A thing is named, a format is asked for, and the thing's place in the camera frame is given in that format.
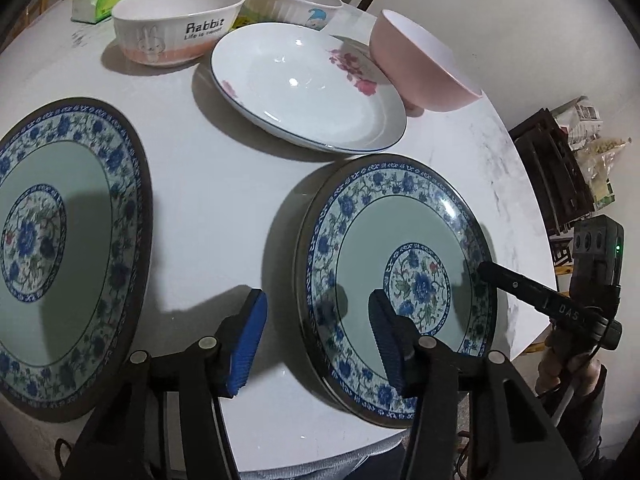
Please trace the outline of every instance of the plate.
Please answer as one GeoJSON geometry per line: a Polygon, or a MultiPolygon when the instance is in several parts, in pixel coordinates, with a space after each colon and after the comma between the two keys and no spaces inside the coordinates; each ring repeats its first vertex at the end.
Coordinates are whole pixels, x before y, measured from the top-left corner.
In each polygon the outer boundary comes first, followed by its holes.
{"type": "Polygon", "coordinates": [[[211,55],[222,95],[265,131],[299,146],[340,153],[386,150],[406,113],[396,88],[361,51],[289,23],[227,34],[211,55]]]}
{"type": "Polygon", "coordinates": [[[0,142],[0,390],[41,420],[78,418],[129,351],[152,195],[133,127],[88,98],[48,104],[0,142]]]}
{"type": "Polygon", "coordinates": [[[313,199],[300,231],[294,284],[316,372],[348,410],[405,428],[415,399],[391,387],[371,331],[368,299],[382,288],[420,333],[483,355],[497,292],[476,269],[490,261],[473,213],[439,174],[399,155],[352,160],[313,199]]]}

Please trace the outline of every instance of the white dish with pink flowers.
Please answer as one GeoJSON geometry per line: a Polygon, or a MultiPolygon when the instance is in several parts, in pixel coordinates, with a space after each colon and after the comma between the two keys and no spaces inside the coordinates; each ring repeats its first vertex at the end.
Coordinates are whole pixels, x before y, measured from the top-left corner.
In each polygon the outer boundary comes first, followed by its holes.
{"type": "Polygon", "coordinates": [[[238,28],[216,45],[211,69],[236,110],[299,146],[378,152],[406,128],[402,99],[380,69],[317,30],[289,23],[238,28]]]}

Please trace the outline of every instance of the rabbit illustration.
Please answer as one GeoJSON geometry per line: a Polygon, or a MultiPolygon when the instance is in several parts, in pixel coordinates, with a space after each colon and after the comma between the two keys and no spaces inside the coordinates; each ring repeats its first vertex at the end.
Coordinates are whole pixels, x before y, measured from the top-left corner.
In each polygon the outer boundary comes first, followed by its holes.
{"type": "Polygon", "coordinates": [[[322,9],[309,9],[311,16],[306,20],[305,25],[315,30],[321,30],[326,25],[326,12],[322,9]]]}
{"type": "Polygon", "coordinates": [[[158,37],[156,26],[154,25],[149,30],[143,27],[142,30],[136,31],[136,35],[138,37],[138,49],[146,54],[149,62],[158,62],[159,54],[164,52],[166,46],[164,40],[158,37]]]}

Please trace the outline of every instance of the cream bowl with cartoon print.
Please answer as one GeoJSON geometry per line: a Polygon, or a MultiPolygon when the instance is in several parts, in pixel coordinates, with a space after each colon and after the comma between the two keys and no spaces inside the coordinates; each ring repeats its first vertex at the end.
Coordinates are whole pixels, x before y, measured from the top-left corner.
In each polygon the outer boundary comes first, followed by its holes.
{"type": "Polygon", "coordinates": [[[130,60],[176,66],[202,56],[228,33],[244,0],[121,0],[111,11],[130,60]]]}
{"type": "Polygon", "coordinates": [[[341,7],[341,0],[246,0],[235,27],[281,22],[321,30],[341,7]]]}

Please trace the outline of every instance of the marble tabletop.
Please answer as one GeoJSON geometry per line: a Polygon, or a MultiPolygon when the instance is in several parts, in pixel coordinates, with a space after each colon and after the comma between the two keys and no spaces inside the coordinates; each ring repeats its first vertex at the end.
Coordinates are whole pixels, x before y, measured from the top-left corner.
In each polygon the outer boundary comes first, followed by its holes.
{"type": "MultiPolygon", "coordinates": [[[[214,332],[249,287],[261,287],[270,316],[254,367],[247,386],[222,404],[238,468],[311,462],[396,433],[330,402],[297,325],[290,285],[296,234],[309,201],[342,160],[253,126],[220,96],[205,60],[164,70],[136,65],[120,53],[111,20],[73,23],[70,11],[71,0],[55,4],[0,55],[0,132],[69,96],[106,101],[137,130],[152,178],[154,240],[132,350],[181,351],[214,332]]],[[[368,43],[374,21],[345,6],[324,31],[368,43]]],[[[487,97],[454,112],[409,118],[390,151],[427,164],[458,190],[496,262],[555,287],[531,184],[487,97]]],[[[506,294],[498,300],[494,348],[514,358],[547,319],[506,294]]],[[[175,410],[171,419],[175,429],[175,410]]],[[[69,438],[81,427],[63,431],[26,416],[24,421],[52,437],[62,431],[69,438]]],[[[182,464],[173,439],[172,465],[182,464]]]]}

